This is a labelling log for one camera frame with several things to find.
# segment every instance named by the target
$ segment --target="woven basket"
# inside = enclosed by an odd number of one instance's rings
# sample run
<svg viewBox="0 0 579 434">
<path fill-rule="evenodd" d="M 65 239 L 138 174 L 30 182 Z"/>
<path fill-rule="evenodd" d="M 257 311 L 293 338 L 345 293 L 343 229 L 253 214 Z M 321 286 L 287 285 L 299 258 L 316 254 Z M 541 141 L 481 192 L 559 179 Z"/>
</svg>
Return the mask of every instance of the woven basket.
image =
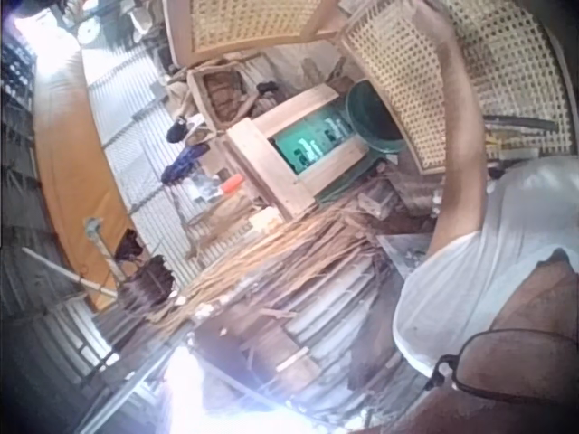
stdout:
<svg viewBox="0 0 579 434">
<path fill-rule="evenodd" d="M 510 0 L 442 0 L 454 23 L 485 115 L 550 119 L 559 132 L 514 137 L 508 148 L 569 154 L 575 131 L 564 71 L 538 21 Z M 432 44 L 394 0 L 372 0 L 341 35 L 380 93 L 424 174 L 444 171 L 440 64 Z M 497 158 L 489 151 L 489 158 Z"/>
<path fill-rule="evenodd" d="M 174 61 L 182 66 L 274 44 L 337 34 L 337 0 L 164 0 Z"/>
</svg>

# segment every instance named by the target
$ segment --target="green bucket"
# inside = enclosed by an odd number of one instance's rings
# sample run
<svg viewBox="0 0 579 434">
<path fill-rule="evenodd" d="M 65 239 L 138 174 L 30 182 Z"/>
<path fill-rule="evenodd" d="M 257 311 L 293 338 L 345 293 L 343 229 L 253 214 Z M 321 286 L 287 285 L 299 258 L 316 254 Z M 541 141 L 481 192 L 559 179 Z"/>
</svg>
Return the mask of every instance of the green bucket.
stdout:
<svg viewBox="0 0 579 434">
<path fill-rule="evenodd" d="M 369 80 L 356 83 L 346 96 L 350 125 L 374 150 L 397 154 L 406 145 L 398 126 Z"/>
</svg>

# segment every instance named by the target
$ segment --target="woven rattan panel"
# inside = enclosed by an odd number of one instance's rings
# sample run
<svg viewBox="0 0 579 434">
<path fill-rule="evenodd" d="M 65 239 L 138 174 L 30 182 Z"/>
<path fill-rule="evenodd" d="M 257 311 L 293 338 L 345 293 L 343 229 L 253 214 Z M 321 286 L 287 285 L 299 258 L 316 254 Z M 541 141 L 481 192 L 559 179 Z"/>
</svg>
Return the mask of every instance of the woven rattan panel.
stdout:
<svg viewBox="0 0 579 434">
<path fill-rule="evenodd" d="M 191 0 L 193 46 L 203 50 L 270 36 L 299 36 L 322 0 Z"/>
<path fill-rule="evenodd" d="M 546 155 L 571 152 L 574 131 L 565 82 L 539 23 L 509 0 L 442 2 L 483 114 L 551 119 L 559 126 L 558 133 L 511 138 L 504 147 L 540 147 Z M 394 0 L 368 4 L 353 17 L 342 43 L 392 110 L 421 170 L 443 171 L 442 80 L 431 43 L 401 17 Z"/>
</svg>

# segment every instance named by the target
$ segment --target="hand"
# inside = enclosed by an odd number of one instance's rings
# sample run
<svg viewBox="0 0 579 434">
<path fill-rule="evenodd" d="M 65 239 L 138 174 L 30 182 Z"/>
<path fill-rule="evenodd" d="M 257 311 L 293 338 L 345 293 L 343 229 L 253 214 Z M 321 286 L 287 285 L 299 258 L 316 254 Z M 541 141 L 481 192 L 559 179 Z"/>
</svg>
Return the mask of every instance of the hand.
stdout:
<svg viewBox="0 0 579 434">
<path fill-rule="evenodd" d="M 438 0 L 402 0 L 403 16 L 438 49 L 456 43 L 451 20 Z"/>
</svg>

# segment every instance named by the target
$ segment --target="green panel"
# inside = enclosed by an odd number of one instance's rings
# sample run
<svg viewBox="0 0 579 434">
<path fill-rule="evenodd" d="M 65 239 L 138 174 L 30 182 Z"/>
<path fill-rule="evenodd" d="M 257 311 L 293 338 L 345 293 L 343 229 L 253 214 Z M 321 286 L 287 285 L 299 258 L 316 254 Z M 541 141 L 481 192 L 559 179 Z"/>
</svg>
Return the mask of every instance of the green panel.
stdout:
<svg viewBox="0 0 579 434">
<path fill-rule="evenodd" d="M 299 174 L 354 135 L 343 99 L 330 103 L 270 139 Z"/>
</svg>

